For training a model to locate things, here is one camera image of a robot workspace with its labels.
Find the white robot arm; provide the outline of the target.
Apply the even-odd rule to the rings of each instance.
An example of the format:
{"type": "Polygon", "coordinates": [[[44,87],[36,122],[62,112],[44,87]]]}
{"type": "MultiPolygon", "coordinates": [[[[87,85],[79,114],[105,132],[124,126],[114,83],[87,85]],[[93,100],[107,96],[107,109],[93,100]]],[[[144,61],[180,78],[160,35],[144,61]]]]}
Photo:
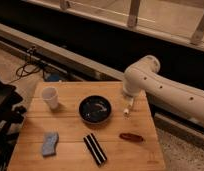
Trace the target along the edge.
{"type": "Polygon", "coordinates": [[[160,68],[153,55],[131,64],[124,71],[123,92],[135,97],[144,90],[204,124],[204,90],[160,76],[160,68]]]}

